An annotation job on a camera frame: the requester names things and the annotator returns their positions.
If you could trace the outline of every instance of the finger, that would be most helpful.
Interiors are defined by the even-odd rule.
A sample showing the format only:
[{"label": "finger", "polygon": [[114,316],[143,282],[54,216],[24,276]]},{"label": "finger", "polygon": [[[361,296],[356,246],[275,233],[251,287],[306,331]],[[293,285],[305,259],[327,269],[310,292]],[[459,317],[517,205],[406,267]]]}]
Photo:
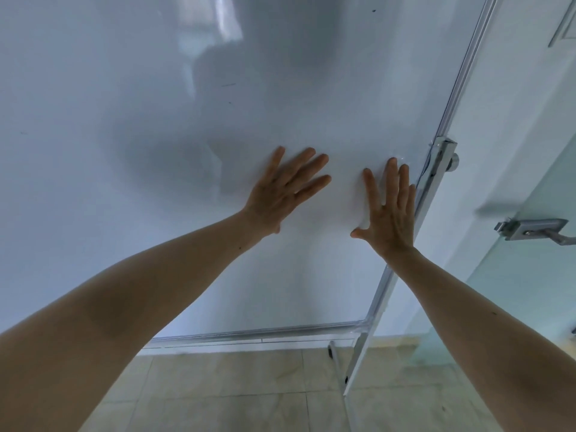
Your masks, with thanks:
[{"label": "finger", "polygon": [[398,205],[398,160],[390,158],[384,170],[386,178],[386,206]]},{"label": "finger", "polygon": [[406,214],[411,218],[414,217],[414,203],[416,200],[416,185],[410,185],[408,188],[408,203],[406,204]]},{"label": "finger", "polygon": [[314,157],[316,151],[312,147],[308,147],[301,152],[298,156],[286,164],[284,169],[278,175],[276,182],[278,185],[286,185],[298,173],[300,168],[306,165],[310,159]]},{"label": "finger", "polygon": [[304,203],[313,195],[317,194],[318,191],[324,189],[332,181],[332,177],[329,175],[323,175],[322,177],[315,178],[313,181],[308,183],[305,188],[299,190],[295,195],[295,206]]},{"label": "finger", "polygon": [[274,153],[272,153],[272,158],[270,159],[270,162],[266,166],[266,171],[264,172],[258,183],[268,184],[272,181],[272,179],[276,175],[276,172],[278,171],[278,166],[282,161],[282,157],[284,156],[285,151],[286,149],[282,146],[274,150]]},{"label": "finger", "polygon": [[307,163],[300,171],[296,173],[294,178],[286,184],[286,189],[290,192],[296,192],[302,188],[318,171],[320,171],[328,163],[328,155],[321,154],[312,162]]},{"label": "finger", "polygon": [[410,187],[410,168],[404,164],[400,166],[398,171],[399,175],[399,188],[398,188],[398,209],[402,212],[406,211],[406,204],[408,203],[409,187]]},{"label": "finger", "polygon": [[382,208],[382,199],[380,198],[380,191],[376,184],[374,174],[368,168],[364,168],[362,173],[364,178],[364,187],[366,188],[366,195],[368,197],[368,206],[371,212],[376,212]]},{"label": "finger", "polygon": [[368,229],[360,229],[360,227],[357,227],[356,229],[354,229],[352,231],[352,233],[350,233],[350,236],[352,238],[364,239],[365,241],[367,241],[368,240]]}]

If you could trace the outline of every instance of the whiteboard frame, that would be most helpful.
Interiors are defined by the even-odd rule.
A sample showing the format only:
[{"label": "whiteboard frame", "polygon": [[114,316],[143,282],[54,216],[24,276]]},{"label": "whiteboard frame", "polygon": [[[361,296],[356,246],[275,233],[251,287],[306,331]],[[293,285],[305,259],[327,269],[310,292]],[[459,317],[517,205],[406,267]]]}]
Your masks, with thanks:
[{"label": "whiteboard frame", "polygon": [[[436,131],[436,137],[430,144],[430,160],[424,168],[417,184],[419,200],[416,208],[415,235],[424,221],[428,208],[434,199],[434,194],[440,186],[440,182],[442,181],[443,175],[448,168],[450,159],[452,159],[452,155],[456,148],[456,143],[446,138],[446,135],[450,128],[450,123],[453,120],[458,101],[460,100],[466,82],[470,76],[482,38],[485,35],[490,20],[494,16],[499,1],[500,0],[486,0],[484,3],[480,13],[480,18],[472,34],[471,42],[468,45],[456,82],[454,83],[454,87],[452,88],[448,99],[446,109],[439,123],[438,130]],[[354,348],[354,355],[352,356],[348,372],[344,378],[346,380],[346,383],[344,384],[344,395],[347,395],[351,383],[354,380],[360,363],[365,355],[366,349],[368,348],[369,341],[385,311],[388,299],[392,294],[397,279],[398,277],[394,275],[392,270],[386,267],[367,315],[364,319],[359,321],[286,326],[279,328],[253,329],[249,331],[219,332],[214,334],[154,337],[150,342],[148,342],[146,347],[155,347],[159,343],[166,343],[167,341],[197,344],[208,342],[244,341],[261,338],[359,334]]]}]

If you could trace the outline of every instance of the person's left hand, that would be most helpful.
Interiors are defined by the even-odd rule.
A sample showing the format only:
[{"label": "person's left hand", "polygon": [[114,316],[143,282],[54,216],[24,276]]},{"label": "person's left hand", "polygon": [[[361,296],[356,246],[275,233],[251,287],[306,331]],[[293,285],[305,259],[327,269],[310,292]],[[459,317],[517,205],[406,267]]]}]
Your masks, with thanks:
[{"label": "person's left hand", "polygon": [[264,235],[280,232],[282,220],[332,180],[329,175],[311,180],[328,163],[328,155],[321,154],[311,160],[316,151],[308,147],[280,167],[285,151],[284,147],[274,151],[264,175],[242,209],[263,228]]}]

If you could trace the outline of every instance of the person's right arm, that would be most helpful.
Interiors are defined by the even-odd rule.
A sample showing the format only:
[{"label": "person's right arm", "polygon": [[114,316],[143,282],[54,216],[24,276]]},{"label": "person's right arm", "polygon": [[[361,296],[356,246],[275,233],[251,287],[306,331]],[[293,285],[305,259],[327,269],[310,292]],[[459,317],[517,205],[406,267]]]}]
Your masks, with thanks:
[{"label": "person's right arm", "polygon": [[364,239],[408,285],[440,338],[506,432],[576,430],[576,361],[413,246],[415,188],[408,166],[385,170],[382,205],[364,170],[370,227]]}]

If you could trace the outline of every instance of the person's right hand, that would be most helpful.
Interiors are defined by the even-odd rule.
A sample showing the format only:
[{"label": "person's right hand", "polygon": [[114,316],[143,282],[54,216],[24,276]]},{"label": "person's right hand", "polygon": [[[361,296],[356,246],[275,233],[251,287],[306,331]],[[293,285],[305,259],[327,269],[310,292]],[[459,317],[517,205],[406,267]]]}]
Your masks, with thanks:
[{"label": "person's right hand", "polygon": [[356,228],[350,236],[364,239],[385,260],[406,250],[414,249],[414,200],[416,187],[410,185],[406,164],[398,169],[398,161],[391,158],[386,164],[386,204],[382,205],[374,174],[368,168],[362,173],[368,204],[370,227]]}]

